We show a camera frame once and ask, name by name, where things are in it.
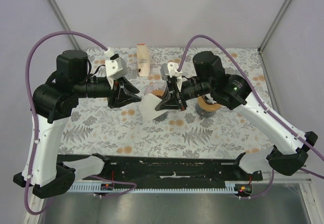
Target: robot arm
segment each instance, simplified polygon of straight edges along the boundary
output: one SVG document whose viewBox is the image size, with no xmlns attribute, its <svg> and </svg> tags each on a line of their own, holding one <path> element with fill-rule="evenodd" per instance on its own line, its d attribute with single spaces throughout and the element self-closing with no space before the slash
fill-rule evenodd
<svg viewBox="0 0 324 224">
<path fill-rule="evenodd" d="M 225 74 L 221 59 L 212 52 L 201 52 L 193 57 L 193 64 L 197 76 L 188 78 L 179 87 L 179 77 L 173 77 L 170 66 L 163 65 L 161 76 L 167 81 L 167 88 L 162 101 L 155 110 L 187 108 L 186 101 L 198 96 L 210 94 L 212 99 L 228 109 L 241 114 L 256 127 L 258 127 L 270 140 L 274 147 L 262 150 L 254 154 L 240 154 L 237 165 L 248 174 L 256 171 L 268 171 L 271 168 L 277 172 L 290 176 L 299 170 L 306 162 L 309 148 L 301 142 L 302 137 L 311 145 L 317 141 L 317 135 L 313 132 L 303 132 L 269 105 L 265 111 L 245 79 L 234 74 Z M 276 121 L 269 110 L 278 116 L 284 123 L 294 129 L 298 136 L 293 136 L 285 127 Z"/>
<path fill-rule="evenodd" d="M 28 160 L 24 170 L 14 176 L 14 182 L 25 187 L 30 178 L 33 193 L 39 198 L 48 198 L 65 193 L 76 180 L 102 172 L 109 159 L 99 154 L 73 162 L 57 164 L 58 148 L 63 130 L 77 107 L 79 98 L 108 98 L 108 107 L 122 107 L 141 98 L 136 89 L 124 76 L 127 74 L 125 61 L 117 54 L 105 61 L 106 77 L 87 73 L 88 55 L 83 51 L 69 50 L 57 57 L 57 70 L 47 82 L 33 94 L 33 102 L 39 121 L 39 140 L 35 156 L 33 134 Z M 32 175 L 28 175 L 30 158 L 34 158 Z"/>
</svg>

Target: table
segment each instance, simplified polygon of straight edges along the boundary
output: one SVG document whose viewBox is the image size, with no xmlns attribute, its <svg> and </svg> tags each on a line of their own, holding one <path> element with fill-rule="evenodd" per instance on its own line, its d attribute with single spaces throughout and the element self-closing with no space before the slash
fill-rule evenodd
<svg viewBox="0 0 324 224">
<path fill-rule="evenodd" d="M 180 62 L 183 48 L 149 48 L 149 77 L 139 77 L 136 48 L 115 48 L 127 62 L 126 78 L 144 95 L 153 83 L 165 83 L 160 76 L 161 64 Z M 239 74 L 231 61 L 216 48 L 190 48 L 183 66 L 187 77 L 195 75 L 192 57 L 212 51 L 222 59 L 227 73 Z M 227 49 L 266 103 L 271 105 L 257 49 Z M 87 50 L 93 70 L 104 63 L 103 50 Z M 98 76 L 104 76 L 105 69 Z M 138 103 L 109 109 L 107 98 L 80 99 L 64 129 L 60 154 L 125 155 L 143 157 L 236 158 L 242 152 L 256 152 L 272 145 L 249 121 L 225 107 L 209 119 L 200 120 L 194 110 L 197 99 L 188 101 L 186 111 L 171 111 L 162 122 L 146 122 Z"/>
</svg>

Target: purple cable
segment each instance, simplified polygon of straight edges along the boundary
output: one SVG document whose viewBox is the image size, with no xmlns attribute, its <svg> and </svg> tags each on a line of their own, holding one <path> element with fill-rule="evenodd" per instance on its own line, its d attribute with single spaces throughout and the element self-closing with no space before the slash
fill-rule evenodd
<svg viewBox="0 0 324 224">
<path fill-rule="evenodd" d="M 319 177 L 319 178 L 321 178 L 321 179 L 324 179 L 324 176 L 319 175 L 319 174 L 317 174 L 316 172 L 309 171 L 309 170 L 307 170 L 307 169 L 305 169 L 305 168 L 301 168 L 300 170 L 302 170 L 302 171 L 304 171 L 304 172 L 306 172 L 306 173 L 308 173 L 308 174 L 312 174 L 312 175 L 314 175 L 314 176 L 316 176 L 316 177 Z"/>
<path fill-rule="evenodd" d="M 108 179 L 105 179 L 105 178 L 102 178 L 102 177 L 98 177 L 98 176 L 96 176 L 96 175 L 91 175 L 91 176 L 89 176 L 89 177 L 94 177 L 94 178 L 99 179 L 99 180 L 108 181 L 108 182 L 111 182 L 111 183 L 113 183 L 113 184 L 116 184 L 116 183 L 117 183 L 117 184 L 133 185 L 133 186 L 134 186 L 134 187 L 132 187 L 132 188 L 130 188 L 130 189 L 128 189 L 128 190 L 125 190 L 125 191 L 123 191 L 123 192 L 120 192 L 120 193 L 118 193 L 118 194 L 114 194 L 114 195 L 107 195 L 107 196 L 101 196 L 101 198 L 110 198 L 110 197 L 116 197 L 116 196 L 124 195 L 124 194 L 126 194 L 126 193 L 128 193 L 128 192 L 134 190 L 134 189 L 137 187 L 137 184 L 134 183 L 134 182 L 119 182 L 119 181 L 114 181 L 114 180 L 108 180 Z"/>
<path fill-rule="evenodd" d="M 34 106 L 34 102 L 32 100 L 32 94 L 31 94 L 31 88 L 30 88 L 30 81 L 29 81 L 29 70 L 30 70 L 30 62 L 31 59 L 36 51 L 36 49 L 43 43 L 45 42 L 47 39 L 52 38 L 54 36 L 57 35 L 77 35 L 77 36 L 81 36 L 83 38 L 86 38 L 90 41 L 92 41 L 93 43 L 95 43 L 96 45 L 98 45 L 99 47 L 101 47 L 103 50 L 107 51 L 108 49 L 101 44 L 100 42 L 98 42 L 97 40 L 91 38 L 90 36 L 87 36 L 83 33 L 79 33 L 76 31 L 58 31 L 58 32 L 54 32 L 51 34 L 46 35 L 45 37 L 43 37 L 42 39 L 40 39 L 30 50 L 29 55 L 27 57 L 27 62 L 26 62 L 26 70 L 25 70 L 25 81 L 26 81 L 26 89 L 27 89 L 27 95 L 28 95 L 28 100 L 29 100 L 29 104 L 30 104 L 30 108 L 32 111 L 32 116 L 34 118 L 34 140 L 38 140 L 38 133 L 39 133 L 39 122 L 38 122 L 38 117 L 37 117 L 37 113 L 36 113 L 36 109 Z M 29 160 L 29 165 L 28 165 L 28 175 L 32 175 L 32 167 L 34 164 L 34 159 L 35 159 L 35 154 L 36 154 L 36 149 L 37 149 L 37 144 L 34 143 L 32 146 L 32 150 L 31 150 L 31 154 L 30 154 L 30 160 Z M 24 204 L 25 204 L 25 208 L 27 210 L 27 212 L 29 214 L 32 215 L 39 215 L 41 213 L 43 213 L 46 208 L 49 206 L 49 204 L 41 211 L 39 212 L 34 212 L 30 209 L 29 205 L 28 205 L 28 190 L 29 190 L 29 184 L 30 184 L 30 178 L 27 179 L 26 181 L 26 187 L 25 187 L 25 193 L 24 193 Z"/>
<path fill-rule="evenodd" d="M 182 58 L 181 58 L 181 61 L 180 61 L 180 64 L 179 64 L 179 68 L 178 68 L 178 71 L 180 71 L 182 69 L 182 66 L 183 66 L 183 63 L 184 63 L 184 60 L 186 58 L 186 55 L 187 55 L 187 52 L 189 50 L 189 47 L 191 45 L 191 43 L 197 39 L 197 38 L 204 38 L 204 39 L 207 39 L 209 41 L 211 41 L 213 44 L 215 44 L 220 50 L 223 51 L 223 53 L 226 54 L 226 56 L 232 61 L 232 63 L 235 65 L 235 67 L 237 68 L 237 70 L 241 73 L 241 75 L 243 76 L 243 78 L 247 81 L 247 83 L 249 84 L 254 96 L 257 98 L 259 104 L 262 106 L 262 108 L 264 110 L 267 110 L 267 107 L 266 105 L 263 103 L 263 101 L 261 100 L 261 98 L 259 97 L 257 91 L 255 90 L 254 86 L 252 85 L 251 81 L 249 80 L 249 78 L 247 77 L 247 75 L 243 72 L 243 70 L 240 68 L 240 66 L 238 65 L 238 63 L 232 58 L 232 56 L 218 43 L 216 42 L 214 39 L 210 38 L 209 36 L 206 36 L 206 35 L 195 35 L 193 38 L 190 39 L 190 41 L 188 42 L 184 52 L 183 52 L 183 55 L 182 55 Z M 297 137 L 298 134 L 292 130 L 287 124 L 285 124 L 279 117 L 277 117 L 272 111 L 268 111 L 268 113 L 277 121 L 279 122 L 282 126 L 284 126 L 284 128 L 286 128 L 293 136 Z M 302 137 L 298 137 L 298 139 L 303 142 L 306 146 L 308 146 L 313 152 L 315 152 L 316 155 L 318 155 L 322 161 L 324 161 L 324 156 L 318 151 L 316 150 L 311 144 L 309 144 L 306 140 L 304 140 Z M 304 172 L 308 172 L 309 174 L 312 174 L 314 176 L 317 176 L 317 177 L 320 177 L 320 178 L 323 178 L 324 179 L 324 176 L 321 176 L 317 173 L 314 173 L 314 172 L 311 172 L 309 170 L 306 170 L 306 169 L 301 169 L 303 170 Z M 267 191 L 269 189 L 269 187 L 271 186 L 273 180 L 269 182 L 269 186 L 268 188 L 265 190 Z M 261 192 L 260 194 L 257 194 L 255 196 L 260 196 L 261 194 L 263 194 L 265 191 Z"/>
<path fill-rule="evenodd" d="M 267 188 L 264 191 L 262 191 L 262 192 L 260 192 L 260 193 L 258 193 L 256 195 L 253 195 L 253 196 L 241 197 L 241 199 L 249 200 L 249 199 L 254 199 L 254 198 L 257 198 L 259 196 L 262 196 L 263 194 L 266 194 L 269 191 L 269 189 L 271 188 L 273 180 L 274 180 L 274 170 L 272 170 L 272 176 L 271 176 L 270 182 L 269 182 Z"/>
</svg>

